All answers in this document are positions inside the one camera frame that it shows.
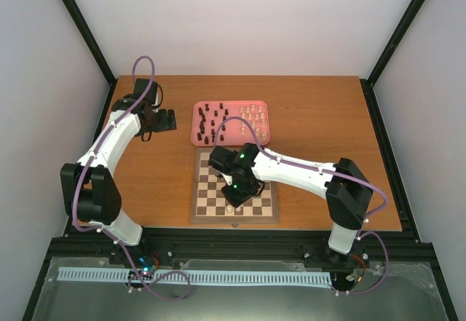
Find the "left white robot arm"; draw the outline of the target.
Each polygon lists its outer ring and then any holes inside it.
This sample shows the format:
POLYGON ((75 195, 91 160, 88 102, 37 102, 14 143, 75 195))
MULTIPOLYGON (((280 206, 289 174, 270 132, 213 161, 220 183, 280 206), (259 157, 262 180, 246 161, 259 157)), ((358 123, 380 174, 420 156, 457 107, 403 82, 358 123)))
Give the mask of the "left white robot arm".
POLYGON ((111 107, 106 126, 87 153, 76 163, 66 163, 60 181, 67 215, 78 225, 111 235, 126 245, 126 256, 135 264, 146 263, 151 245, 141 237, 143 228, 122 209, 122 196, 114 181, 114 171, 134 137, 148 142, 154 132, 174 130, 172 110, 161 109, 163 90, 150 79, 134 79, 133 93, 111 107))

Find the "white chess king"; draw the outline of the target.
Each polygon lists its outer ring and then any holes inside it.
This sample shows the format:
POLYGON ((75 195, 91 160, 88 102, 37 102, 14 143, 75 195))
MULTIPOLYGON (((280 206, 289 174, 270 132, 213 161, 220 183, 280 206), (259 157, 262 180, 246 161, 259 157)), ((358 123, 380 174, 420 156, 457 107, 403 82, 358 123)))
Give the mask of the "white chess king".
POLYGON ((232 206, 226 206, 225 209, 226 215, 234 215, 234 208, 232 206))

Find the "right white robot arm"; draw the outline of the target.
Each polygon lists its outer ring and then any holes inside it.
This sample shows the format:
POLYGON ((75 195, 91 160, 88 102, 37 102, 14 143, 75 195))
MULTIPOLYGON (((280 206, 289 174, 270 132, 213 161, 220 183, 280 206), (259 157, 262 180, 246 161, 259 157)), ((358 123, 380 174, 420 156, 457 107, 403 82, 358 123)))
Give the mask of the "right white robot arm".
POLYGON ((374 192, 350 159, 311 162, 254 143, 246 143, 239 151, 216 146, 208 166, 225 179, 221 192, 235 208, 261 194, 267 182, 283 183, 325 199, 333 222, 328 247, 342 255, 350 253, 374 192))

